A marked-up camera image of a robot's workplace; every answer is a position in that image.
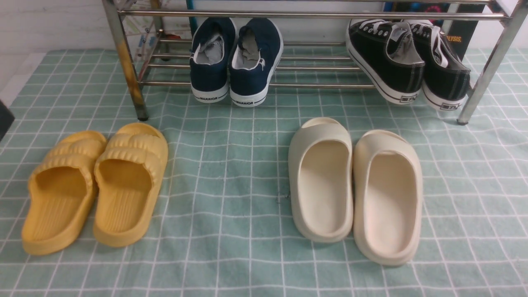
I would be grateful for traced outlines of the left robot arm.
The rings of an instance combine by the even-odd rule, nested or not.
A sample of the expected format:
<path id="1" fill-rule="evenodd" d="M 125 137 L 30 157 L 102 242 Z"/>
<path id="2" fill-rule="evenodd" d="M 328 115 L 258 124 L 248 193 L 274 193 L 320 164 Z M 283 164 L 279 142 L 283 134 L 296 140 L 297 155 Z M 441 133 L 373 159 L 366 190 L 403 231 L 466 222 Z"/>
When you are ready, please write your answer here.
<path id="1" fill-rule="evenodd" d="M 0 141 L 4 139 L 15 120 L 13 113 L 0 101 Z"/>

